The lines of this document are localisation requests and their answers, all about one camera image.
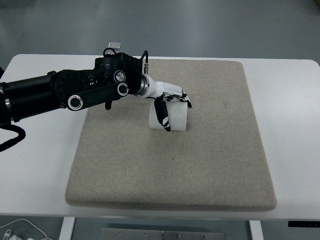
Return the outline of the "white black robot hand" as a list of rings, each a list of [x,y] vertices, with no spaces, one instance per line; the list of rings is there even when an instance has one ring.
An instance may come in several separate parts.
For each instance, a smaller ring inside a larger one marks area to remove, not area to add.
[[[136,96],[140,98],[156,98],[154,100],[154,109],[157,120],[167,132],[170,132],[171,126],[167,104],[163,98],[161,98],[162,95],[165,97],[174,96],[174,101],[177,100],[182,103],[187,103],[187,107],[192,108],[188,95],[183,92],[180,86],[168,82],[155,81],[149,75],[143,74],[141,76],[140,90]]]

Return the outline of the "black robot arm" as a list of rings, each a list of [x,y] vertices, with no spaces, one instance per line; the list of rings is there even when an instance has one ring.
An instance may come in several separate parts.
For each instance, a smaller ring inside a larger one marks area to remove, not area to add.
[[[171,127],[166,103],[177,99],[192,106],[180,86],[154,81],[148,75],[147,51],[136,58],[108,47],[95,59],[93,69],[64,69],[2,82],[0,124],[9,125],[60,108],[79,111],[104,104],[110,110],[114,101],[127,95],[154,99],[157,120],[168,132]]]

